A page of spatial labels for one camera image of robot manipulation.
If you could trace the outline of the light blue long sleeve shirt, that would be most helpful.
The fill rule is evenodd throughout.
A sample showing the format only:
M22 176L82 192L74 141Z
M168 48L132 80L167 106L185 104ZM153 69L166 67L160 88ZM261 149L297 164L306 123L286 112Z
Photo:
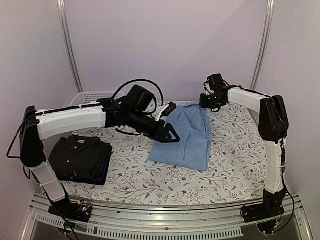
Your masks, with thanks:
M198 102L177 106L166 119L180 141L155 141L149 155L153 162L170 164L197 171L208 170L211 151L212 127L207 111Z

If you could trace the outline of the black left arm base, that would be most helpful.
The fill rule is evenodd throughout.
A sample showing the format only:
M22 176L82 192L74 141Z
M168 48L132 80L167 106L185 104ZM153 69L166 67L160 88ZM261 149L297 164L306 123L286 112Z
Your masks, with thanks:
M48 212L63 219L88 223L92 214L92 205L84 200L71 202L69 198L65 198L52 202Z

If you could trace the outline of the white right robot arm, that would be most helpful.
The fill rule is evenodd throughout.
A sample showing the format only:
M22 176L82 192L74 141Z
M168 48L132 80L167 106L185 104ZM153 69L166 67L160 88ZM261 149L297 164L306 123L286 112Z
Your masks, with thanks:
M285 191L286 138L289 118L282 96L252 91L241 86L221 86L211 93L202 93L199 104L218 112L227 104L236 104L258 113L258 132L264 141L267 159L265 193L277 195Z

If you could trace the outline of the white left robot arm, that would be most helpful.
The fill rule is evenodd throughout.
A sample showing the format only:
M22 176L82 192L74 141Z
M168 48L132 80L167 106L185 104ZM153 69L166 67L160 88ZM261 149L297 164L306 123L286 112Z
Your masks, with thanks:
M161 119L153 119L124 97L114 100L102 98L83 105L51 110L35 110L30 106L21 124L20 161L31 170L45 190L55 209L63 216L74 213L74 205L47 161L43 140L91 128L128 126L151 140L166 144L178 143L180 137L174 127Z

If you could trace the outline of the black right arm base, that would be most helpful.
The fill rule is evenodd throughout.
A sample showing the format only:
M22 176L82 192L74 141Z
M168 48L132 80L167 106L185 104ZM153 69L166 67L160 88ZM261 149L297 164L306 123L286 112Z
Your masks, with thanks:
M286 191L283 189L280 192L272 194L267 190L263 191L263 202L259 204L245 204L240 210L240 215L245 223L266 220L276 216L281 216L285 213L282 206L283 199L286 196ZM258 230L265 235L273 234L280 222L271 220L262 222L257 225Z

